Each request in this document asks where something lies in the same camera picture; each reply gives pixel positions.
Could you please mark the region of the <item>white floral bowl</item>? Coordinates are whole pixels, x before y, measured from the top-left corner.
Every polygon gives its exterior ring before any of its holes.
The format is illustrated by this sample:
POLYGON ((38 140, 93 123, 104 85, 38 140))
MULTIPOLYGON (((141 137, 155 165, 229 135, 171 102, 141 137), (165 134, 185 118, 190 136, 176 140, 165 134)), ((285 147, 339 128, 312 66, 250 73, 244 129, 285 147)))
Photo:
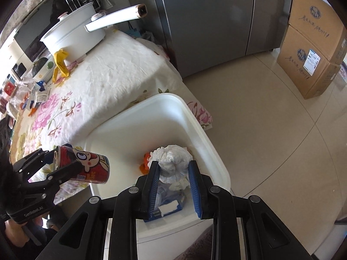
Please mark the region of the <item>white floral bowl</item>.
POLYGON ((54 62, 54 57, 52 55, 47 56, 48 62, 46 62, 45 66, 38 72, 38 74, 33 77, 35 82, 44 81, 46 84, 51 80, 54 68, 56 66, 54 62))

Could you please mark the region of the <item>blue biscuit box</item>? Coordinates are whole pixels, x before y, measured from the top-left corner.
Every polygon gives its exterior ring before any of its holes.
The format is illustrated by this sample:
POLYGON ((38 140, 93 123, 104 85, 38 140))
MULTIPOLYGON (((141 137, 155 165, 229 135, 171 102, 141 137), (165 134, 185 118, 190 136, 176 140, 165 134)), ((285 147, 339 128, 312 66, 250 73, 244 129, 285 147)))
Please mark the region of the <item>blue biscuit box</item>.
POLYGON ((183 210, 187 197, 183 190, 170 190, 168 184, 159 184, 155 207, 144 222, 154 221, 183 210))

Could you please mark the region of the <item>black microwave oven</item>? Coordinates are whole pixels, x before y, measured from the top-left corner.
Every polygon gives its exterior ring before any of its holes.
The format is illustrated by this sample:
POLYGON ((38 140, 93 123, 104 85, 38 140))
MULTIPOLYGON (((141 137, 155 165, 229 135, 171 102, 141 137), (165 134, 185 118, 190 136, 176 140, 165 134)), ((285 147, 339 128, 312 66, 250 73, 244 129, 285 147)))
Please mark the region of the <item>black microwave oven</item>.
POLYGON ((71 13, 89 2, 93 3, 95 10, 101 8, 99 0, 47 0, 26 18, 15 40, 29 60, 33 62, 46 49, 40 39, 59 22, 61 14, 71 13))

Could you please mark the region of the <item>white appliance black window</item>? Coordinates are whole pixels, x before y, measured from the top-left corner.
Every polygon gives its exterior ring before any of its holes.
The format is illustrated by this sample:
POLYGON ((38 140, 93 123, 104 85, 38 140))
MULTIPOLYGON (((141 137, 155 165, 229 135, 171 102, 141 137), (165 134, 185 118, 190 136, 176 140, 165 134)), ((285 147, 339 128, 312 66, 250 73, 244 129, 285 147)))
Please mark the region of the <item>white appliance black window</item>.
POLYGON ((18 81, 22 80, 26 71, 27 71, 26 65, 19 60, 14 64, 14 66, 11 69, 13 77, 18 81))

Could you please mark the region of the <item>grey refrigerator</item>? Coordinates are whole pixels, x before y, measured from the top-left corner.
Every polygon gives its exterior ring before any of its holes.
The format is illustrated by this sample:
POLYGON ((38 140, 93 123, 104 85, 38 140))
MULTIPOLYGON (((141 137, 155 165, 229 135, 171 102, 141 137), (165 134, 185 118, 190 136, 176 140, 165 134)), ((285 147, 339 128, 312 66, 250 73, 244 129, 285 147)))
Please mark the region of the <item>grey refrigerator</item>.
POLYGON ((292 0, 129 0, 182 77, 280 46, 292 0))

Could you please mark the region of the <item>cardboard box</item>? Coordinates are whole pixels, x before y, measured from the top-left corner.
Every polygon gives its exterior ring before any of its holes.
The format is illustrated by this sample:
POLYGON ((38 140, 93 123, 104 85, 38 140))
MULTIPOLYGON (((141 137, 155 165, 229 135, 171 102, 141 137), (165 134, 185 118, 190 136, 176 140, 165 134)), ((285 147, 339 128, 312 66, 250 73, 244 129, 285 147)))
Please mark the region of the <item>cardboard box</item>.
POLYGON ((277 63, 289 76, 304 99, 320 96, 340 70, 299 31, 289 26, 277 63))
POLYGON ((340 65, 346 55, 346 27, 323 0, 292 0, 289 24, 328 61, 340 65))

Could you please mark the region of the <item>red cartoon drink can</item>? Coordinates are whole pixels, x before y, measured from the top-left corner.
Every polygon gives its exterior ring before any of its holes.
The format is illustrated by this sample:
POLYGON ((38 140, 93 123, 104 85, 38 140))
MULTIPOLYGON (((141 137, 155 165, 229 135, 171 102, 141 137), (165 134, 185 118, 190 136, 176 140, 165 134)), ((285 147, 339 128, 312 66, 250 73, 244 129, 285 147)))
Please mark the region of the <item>red cartoon drink can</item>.
POLYGON ((69 144, 58 146, 54 151, 54 166, 60 169, 78 162, 81 168, 70 178, 75 181, 105 184, 109 179, 109 160, 107 156, 74 148, 69 144))

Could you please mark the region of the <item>white tissue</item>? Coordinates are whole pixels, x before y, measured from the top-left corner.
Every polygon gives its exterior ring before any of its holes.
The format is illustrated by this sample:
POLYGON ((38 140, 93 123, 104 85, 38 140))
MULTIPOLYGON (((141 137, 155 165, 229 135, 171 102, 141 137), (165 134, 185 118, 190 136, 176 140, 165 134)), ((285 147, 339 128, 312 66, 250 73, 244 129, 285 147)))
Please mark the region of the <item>white tissue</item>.
POLYGON ((168 145, 150 152, 149 168, 153 161, 160 166, 159 181, 168 184, 170 190, 185 190, 189 186, 188 165, 193 156, 186 147, 168 145))

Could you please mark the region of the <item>large orange peel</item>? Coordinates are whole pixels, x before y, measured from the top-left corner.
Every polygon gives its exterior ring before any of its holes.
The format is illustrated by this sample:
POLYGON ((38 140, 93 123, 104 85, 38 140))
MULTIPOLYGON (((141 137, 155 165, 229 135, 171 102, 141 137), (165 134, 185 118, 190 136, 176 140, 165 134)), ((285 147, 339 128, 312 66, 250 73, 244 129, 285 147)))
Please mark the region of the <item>large orange peel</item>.
POLYGON ((148 163, 150 161, 151 154, 145 153, 143 157, 142 164, 139 166, 139 170, 143 175, 147 175, 149 173, 149 166, 148 163))

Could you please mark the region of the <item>blue white milk carton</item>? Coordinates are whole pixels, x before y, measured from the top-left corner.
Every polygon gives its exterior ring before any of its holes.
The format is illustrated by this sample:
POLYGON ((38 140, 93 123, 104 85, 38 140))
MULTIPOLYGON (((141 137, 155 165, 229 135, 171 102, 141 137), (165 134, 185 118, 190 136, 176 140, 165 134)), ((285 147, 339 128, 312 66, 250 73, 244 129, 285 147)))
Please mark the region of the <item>blue white milk carton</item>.
POLYGON ((42 80, 39 82, 35 82, 31 92, 35 93, 35 92, 43 92, 43 91, 46 91, 45 82, 42 80))

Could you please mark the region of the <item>upper cardboard box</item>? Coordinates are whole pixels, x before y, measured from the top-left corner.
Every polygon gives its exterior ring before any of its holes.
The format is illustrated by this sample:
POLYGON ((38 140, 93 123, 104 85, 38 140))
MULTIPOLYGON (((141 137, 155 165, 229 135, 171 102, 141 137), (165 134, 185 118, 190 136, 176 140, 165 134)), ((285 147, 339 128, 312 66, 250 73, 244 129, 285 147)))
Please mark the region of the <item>upper cardboard box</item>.
POLYGON ((323 0, 292 0, 289 24, 328 61, 340 65, 346 55, 346 27, 323 0))

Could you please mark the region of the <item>white electric cooking pot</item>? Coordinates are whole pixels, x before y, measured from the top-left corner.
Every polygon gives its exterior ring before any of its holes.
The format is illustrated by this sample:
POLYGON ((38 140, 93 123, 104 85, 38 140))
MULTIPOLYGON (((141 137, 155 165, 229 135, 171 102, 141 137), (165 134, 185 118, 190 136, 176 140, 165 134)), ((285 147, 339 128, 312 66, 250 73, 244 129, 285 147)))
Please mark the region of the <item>white electric cooking pot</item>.
POLYGON ((68 53, 67 65, 80 59, 93 49, 103 38, 104 28, 114 24, 144 18, 148 11, 140 3, 110 14, 97 13, 93 3, 87 3, 71 13, 63 13, 59 22, 40 39, 51 54, 63 49, 68 53))

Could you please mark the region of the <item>lower cardboard box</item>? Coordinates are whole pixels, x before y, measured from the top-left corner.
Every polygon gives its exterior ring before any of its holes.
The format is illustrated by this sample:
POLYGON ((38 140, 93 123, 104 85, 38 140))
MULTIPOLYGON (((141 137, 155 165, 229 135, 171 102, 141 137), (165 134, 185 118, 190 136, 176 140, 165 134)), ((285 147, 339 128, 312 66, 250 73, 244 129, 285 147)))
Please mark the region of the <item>lower cardboard box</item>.
POLYGON ((289 76, 304 99, 320 96, 340 70, 299 31, 289 26, 277 63, 289 76))

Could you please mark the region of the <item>floral tablecloth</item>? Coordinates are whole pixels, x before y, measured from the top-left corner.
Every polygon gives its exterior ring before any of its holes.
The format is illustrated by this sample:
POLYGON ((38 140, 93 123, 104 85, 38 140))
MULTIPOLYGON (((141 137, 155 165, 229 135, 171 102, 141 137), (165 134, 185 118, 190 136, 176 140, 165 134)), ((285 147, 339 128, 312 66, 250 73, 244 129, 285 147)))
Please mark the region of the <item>floral tablecloth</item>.
POLYGON ((71 69, 67 78, 48 85, 48 100, 33 115, 18 115, 12 161, 39 148, 51 150, 65 143, 83 146, 99 125, 160 93, 178 95, 202 128, 212 127, 211 114, 184 85, 164 50, 153 42, 109 29, 71 69))

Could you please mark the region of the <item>yellow snack wrapper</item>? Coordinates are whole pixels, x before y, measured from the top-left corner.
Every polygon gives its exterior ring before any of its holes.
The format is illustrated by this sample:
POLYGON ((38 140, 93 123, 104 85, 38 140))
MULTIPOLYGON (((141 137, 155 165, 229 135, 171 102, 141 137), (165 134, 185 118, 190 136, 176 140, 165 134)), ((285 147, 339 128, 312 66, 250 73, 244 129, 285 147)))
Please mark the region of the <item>yellow snack wrapper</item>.
POLYGON ((56 64, 52 75, 52 82, 55 83, 58 74, 61 74, 63 78, 67 78, 70 74, 69 69, 66 67, 65 59, 69 56, 69 53, 63 49, 54 53, 54 62, 56 64))

